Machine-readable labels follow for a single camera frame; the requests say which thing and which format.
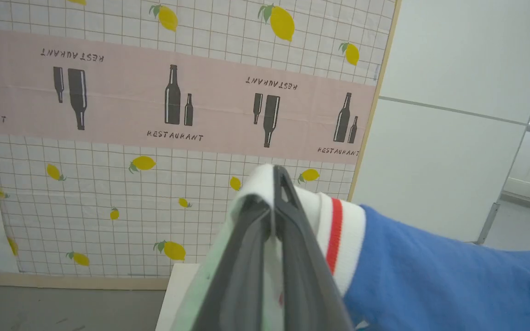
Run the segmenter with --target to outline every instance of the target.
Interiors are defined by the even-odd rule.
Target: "blue sleeve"
[[[363,207],[366,232],[345,304],[382,331],[530,330],[530,251],[462,243]]]

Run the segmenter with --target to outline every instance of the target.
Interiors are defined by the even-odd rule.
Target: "red stripe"
[[[340,233],[343,228],[343,205],[339,199],[333,198],[333,220],[330,226],[330,241],[328,241],[328,251],[326,252],[326,263],[330,267],[330,272],[334,274],[339,255]]]

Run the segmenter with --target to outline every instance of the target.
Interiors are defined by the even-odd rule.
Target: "black bottle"
[[[347,140],[347,143],[349,144],[353,144],[355,142],[355,135],[357,134],[357,117],[358,116],[355,116],[353,125],[351,125],[351,130],[349,130],[349,140]]]
[[[85,109],[87,108],[87,85],[85,71],[80,69],[67,69],[69,79],[69,98],[75,111],[77,129],[85,129]]]
[[[264,147],[269,148],[271,143],[271,135],[275,126],[277,126],[277,113],[279,111],[279,100],[278,96],[267,96],[265,102],[265,114],[263,115],[263,130],[265,130],[265,144]]]
[[[63,68],[53,67],[52,76],[54,78],[54,89],[57,90],[58,102],[63,103],[63,91],[65,82],[63,81]]]
[[[179,124],[181,91],[177,85],[177,65],[171,65],[169,84],[165,88],[165,123]]]
[[[186,126],[193,126],[193,105],[191,104],[191,93],[187,94],[187,104],[185,105],[183,124]]]
[[[334,128],[333,140],[340,143],[345,141],[345,135],[347,134],[347,126],[349,125],[349,117],[351,116],[351,112],[349,111],[349,103],[351,103],[351,93],[347,93],[347,97],[345,97],[343,109],[339,111],[337,125]]]
[[[253,120],[253,124],[257,124],[257,121],[259,121],[259,114],[261,113],[262,104],[263,94],[255,93],[255,101],[253,103],[253,115],[255,115],[255,118]]]

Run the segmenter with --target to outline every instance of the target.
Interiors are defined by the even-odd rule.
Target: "lemon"
[[[4,192],[4,190],[2,188],[0,188],[0,198],[1,199],[9,198],[9,194]]]
[[[316,180],[320,176],[316,169],[308,169],[301,173],[300,177],[298,178],[298,182],[305,183],[305,182],[311,182],[313,180]]]
[[[149,10],[149,15],[151,12],[153,12],[155,18],[158,15],[158,21],[164,28],[175,32],[175,30],[177,29],[177,15],[175,15],[175,13],[170,8],[168,8],[167,6],[155,5],[151,6],[151,9]]]
[[[230,178],[230,187],[233,188],[233,190],[235,191],[238,191],[240,190],[240,179],[236,178],[236,177],[232,177]]]
[[[67,253],[67,256],[75,261],[76,264],[80,264],[81,266],[89,266],[89,258],[86,257],[84,254],[81,253],[75,253],[74,251]]]
[[[290,15],[286,9],[274,5],[263,5],[259,9],[259,13],[257,13],[257,18],[261,17],[261,14],[263,14],[265,23],[267,23],[269,17],[271,17],[271,29],[278,38],[289,42],[292,41],[296,25],[294,25],[292,15]]]
[[[183,208],[191,207],[191,203],[187,202],[187,200],[183,198],[179,198],[179,205]]]
[[[155,243],[153,250],[158,249],[158,251],[163,251],[166,256],[171,260],[185,260],[185,248],[178,243],[173,241],[161,241],[160,243]]]
[[[17,243],[15,243],[15,241],[13,241],[13,239],[11,239],[10,237],[8,237],[8,243],[9,247],[11,247],[11,252],[13,253],[13,255],[17,256]]]
[[[347,59],[348,63],[357,65],[357,62],[359,62],[359,50],[354,44],[343,42],[343,44],[339,46],[339,49],[345,54],[345,59]]]
[[[117,220],[120,217],[120,211],[116,207],[112,207],[112,211],[109,213],[109,219]]]
[[[133,170],[150,170],[154,166],[156,166],[155,161],[150,157],[143,155],[132,160],[132,162],[130,163],[130,167],[128,167],[128,171],[130,171],[131,174],[134,174],[134,172],[132,172]]]
[[[61,175],[61,172],[58,171],[58,168],[50,163],[48,164],[48,167],[46,167],[46,172],[48,172],[48,175],[54,180],[66,180],[65,176]]]

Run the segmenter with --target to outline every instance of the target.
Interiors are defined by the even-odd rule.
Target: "clothing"
[[[530,330],[530,251],[462,243],[319,195],[317,240],[354,325]]]

